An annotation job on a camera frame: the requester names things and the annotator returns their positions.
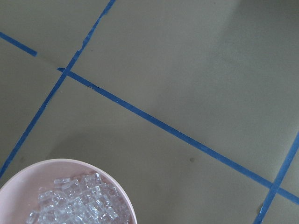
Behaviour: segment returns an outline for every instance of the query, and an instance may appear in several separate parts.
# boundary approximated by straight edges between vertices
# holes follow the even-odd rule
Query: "blue painter's tape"
[[[280,194],[281,196],[289,199],[290,201],[294,202],[295,204],[299,205],[299,197],[291,194],[290,192],[286,191],[285,189],[279,188],[277,193]]]
[[[281,182],[283,181],[286,172],[288,171],[290,164],[297,152],[299,148],[299,132],[297,133],[297,136],[285,158],[284,163],[282,164],[281,168],[279,169],[279,172],[275,178],[275,181],[273,183],[273,185],[271,186],[268,195],[266,196],[262,209],[260,211],[260,213],[257,215],[257,217],[255,218],[253,224],[260,224],[263,221],[263,218],[265,217],[276,193],[278,192],[279,186],[281,184]]]
[[[196,147],[197,149],[201,150],[202,152],[210,155],[211,157],[223,162],[224,164],[228,165],[229,167],[239,171],[240,173],[246,175],[247,177],[255,180],[256,182],[262,184],[263,186],[270,188],[272,186],[272,183],[264,178],[262,178],[261,176],[255,174],[254,172],[246,169],[245,167],[237,164],[236,162],[230,160],[229,158],[219,154],[218,152],[208,148],[207,146],[199,143],[198,141],[190,138],[189,136],[181,133],[180,131],[174,129],[173,127],[165,124],[162,121],[159,121],[158,119],[150,116],[149,114],[147,114],[146,112],[138,109],[137,107],[127,103],[126,101],[118,98],[117,96],[113,95],[112,93],[97,87],[96,85],[92,84],[91,82],[87,81],[86,79],[82,78],[81,76],[78,76],[77,74],[70,72],[68,73],[68,76],[70,76],[71,78],[77,80],[78,82],[82,83],[83,85],[86,85],[90,88],[92,88],[93,90],[95,90],[96,92],[98,92],[99,94],[103,95],[104,97],[116,102],[117,104],[123,106],[124,108],[130,110],[131,112],[137,114],[138,116],[146,119],[147,121],[153,123],[154,125],[164,129],[165,131],[169,132],[170,134],[173,134],[174,136],[178,137],[179,139],[185,141],[186,143]]]
[[[42,115],[43,111],[46,109],[47,104],[49,103],[49,101],[51,100],[51,98],[53,97],[55,92],[58,90],[58,88],[60,87],[60,85],[62,84],[62,82],[64,81],[65,78],[66,78],[66,75],[63,73],[60,76],[60,78],[58,79],[58,81],[56,82],[56,84],[54,85],[54,87],[52,88],[52,90],[50,91],[50,93],[48,94],[47,98],[45,99],[45,101],[43,102],[41,107],[38,109],[37,113],[35,114],[35,116],[31,120],[31,122],[29,123],[28,127],[26,128],[26,130],[24,131],[24,133],[22,134],[20,139],[17,141],[15,147],[10,152],[8,158],[6,159],[5,163],[1,167],[0,178],[3,176],[4,172],[8,168],[9,164],[11,163],[11,161],[13,160],[13,158],[15,157],[17,152],[19,151],[19,149],[22,146],[23,142],[26,140],[26,138],[29,135],[29,133],[31,132],[32,128],[37,123],[37,121],[40,118],[40,116]]]
[[[35,50],[25,46],[24,44],[18,42],[17,40],[11,38],[10,36],[7,36],[6,34],[4,34],[2,32],[0,32],[0,37],[34,57],[37,55],[37,52]]]
[[[31,122],[28,125],[28,127],[26,128],[25,132],[23,133],[23,135],[21,136],[21,138],[18,140],[17,144],[15,145],[15,147],[11,151],[10,155],[8,156],[8,158],[4,162],[3,166],[1,167],[0,178],[3,176],[4,172],[6,171],[6,169],[9,166],[9,164],[11,163],[11,161],[13,160],[13,158],[15,157],[15,155],[17,154],[17,152],[19,151],[19,149],[22,146],[23,142],[26,140],[26,138],[29,135],[29,133],[31,132],[32,128],[37,123],[37,121],[40,118],[41,114],[45,110],[48,102],[53,97],[54,93],[60,87],[60,85],[62,84],[62,82],[65,80],[66,76],[71,71],[71,68],[74,66],[74,64],[78,60],[80,54],[82,53],[82,51],[84,50],[84,48],[86,47],[86,45],[88,44],[88,42],[90,41],[90,39],[91,39],[91,37],[93,35],[93,32],[96,29],[96,27],[97,27],[98,23],[100,22],[101,18],[103,17],[103,15],[105,15],[105,14],[108,13],[108,11],[110,10],[110,8],[114,4],[114,2],[115,2],[115,0],[110,0],[108,2],[107,6],[103,10],[103,12],[99,16],[99,18],[96,20],[95,24],[93,25],[93,27],[91,28],[91,30],[89,31],[89,33],[87,34],[87,36],[85,37],[85,39],[83,40],[82,48],[75,53],[75,55],[73,56],[73,58],[68,63],[67,67],[63,70],[63,73],[61,74],[61,77],[59,78],[59,80],[57,81],[57,83],[54,85],[53,89],[51,90],[51,92],[49,93],[49,95],[47,96],[47,98],[45,99],[45,101],[43,102],[43,104],[41,105],[41,107],[38,109],[37,113],[35,114],[35,116],[31,120]]]

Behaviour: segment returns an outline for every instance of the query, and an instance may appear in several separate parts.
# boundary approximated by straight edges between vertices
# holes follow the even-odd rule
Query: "floor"
[[[0,186],[71,158],[142,224],[298,223],[298,8],[0,2]]]

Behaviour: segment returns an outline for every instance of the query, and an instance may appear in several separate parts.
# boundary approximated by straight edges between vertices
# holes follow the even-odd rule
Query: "pink bowl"
[[[61,177],[73,177],[96,171],[105,182],[112,183],[122,194],[131,212],[131,224],[137,224],[136,215],[127,194],[119,183],[103,170],[88,163],[54,159],[35,163],[14,175],[0,189],[0,223],[23,224],[32,209],[38,208],[38,193],[54,188],[53,181]]]

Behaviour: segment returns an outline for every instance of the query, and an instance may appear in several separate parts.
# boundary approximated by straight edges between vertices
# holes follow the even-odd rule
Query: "pink container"
[[[23,224],[32,209],[38,208],[38,193],[54,188],[56,178],[73,177],[96,171],[105,182],[112,183],[122,194],[131,212],[131,224],[137,224],[136,215],[127,194],[119,183],[103,170],[88,163],[54,159],[35,163],[14,175],[0,189],[0,223]]]

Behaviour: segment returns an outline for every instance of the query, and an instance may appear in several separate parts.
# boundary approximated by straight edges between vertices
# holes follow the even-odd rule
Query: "plastic bowl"
[[[91,172],[101,174],[105,182],[112,183],[122,194],[131,212],[131,224],[137,224],[136,215],[126,192],[120,184],[103,170],[88,163],[53,159],[35,163],[14,175],[0,189],[0,223],[23,224],[32,209],[38,208],[38,193],[54,188],[53,181],[61,177],[73,177]]]

